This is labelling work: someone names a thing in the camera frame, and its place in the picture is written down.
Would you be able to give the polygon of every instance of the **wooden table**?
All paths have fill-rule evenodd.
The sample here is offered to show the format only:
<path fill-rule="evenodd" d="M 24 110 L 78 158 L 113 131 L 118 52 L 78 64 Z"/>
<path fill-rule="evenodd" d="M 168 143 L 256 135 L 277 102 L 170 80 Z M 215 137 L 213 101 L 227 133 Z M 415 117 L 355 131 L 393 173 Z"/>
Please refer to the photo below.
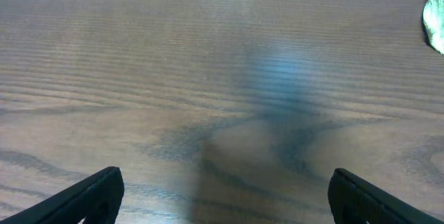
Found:
<path fill-rule="evenodd" d="M 0 215 L 107 166 L 118 223 L 333 223 L 343 167 L 444 220 L 426 0 L 0 0 Z"/>

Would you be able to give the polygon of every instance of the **white object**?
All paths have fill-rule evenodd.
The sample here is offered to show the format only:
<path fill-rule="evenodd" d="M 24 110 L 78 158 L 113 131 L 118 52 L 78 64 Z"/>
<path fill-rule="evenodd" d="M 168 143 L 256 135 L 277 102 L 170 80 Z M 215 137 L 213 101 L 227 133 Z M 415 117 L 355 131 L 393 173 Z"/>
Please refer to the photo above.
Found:
<path fill-rule="evenodd" d="M 422 18 L 430 44 L 444 54 L 444 0 L 428 0 Z"/>

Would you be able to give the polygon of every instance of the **wooden surface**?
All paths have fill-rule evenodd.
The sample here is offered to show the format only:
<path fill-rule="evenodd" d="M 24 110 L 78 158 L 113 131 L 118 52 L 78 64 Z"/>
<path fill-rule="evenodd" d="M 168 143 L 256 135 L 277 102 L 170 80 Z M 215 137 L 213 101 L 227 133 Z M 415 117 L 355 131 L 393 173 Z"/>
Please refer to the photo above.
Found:
<path fill-rule="evenodd" d="M 333 223 L 346 168 L 444 220 L 426 0 L 0 0 L 0 216 L 106 166 L 118 223 Z"/>

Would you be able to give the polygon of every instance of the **green object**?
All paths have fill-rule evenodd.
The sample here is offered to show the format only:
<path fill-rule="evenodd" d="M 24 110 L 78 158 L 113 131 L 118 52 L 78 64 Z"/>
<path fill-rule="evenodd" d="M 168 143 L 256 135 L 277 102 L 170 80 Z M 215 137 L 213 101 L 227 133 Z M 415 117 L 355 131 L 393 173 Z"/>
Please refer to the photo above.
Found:
<path fill-rule="evenodd" d="M 422 18 L 430 44 L 444 54 L 444 0 L 428 0 Z"/>

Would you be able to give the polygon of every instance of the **wood grain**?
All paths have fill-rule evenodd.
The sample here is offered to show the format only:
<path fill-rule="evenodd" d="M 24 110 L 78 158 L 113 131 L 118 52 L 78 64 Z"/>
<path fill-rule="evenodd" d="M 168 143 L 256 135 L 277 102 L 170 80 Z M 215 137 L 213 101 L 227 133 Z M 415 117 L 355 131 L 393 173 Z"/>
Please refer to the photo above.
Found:
<path fill-rule="evenodd" d="M 346 168 L 444 220 L 426 0 L 0 0 L 0 216 L 106 166 L 118 223 L 333 223 Z"/>

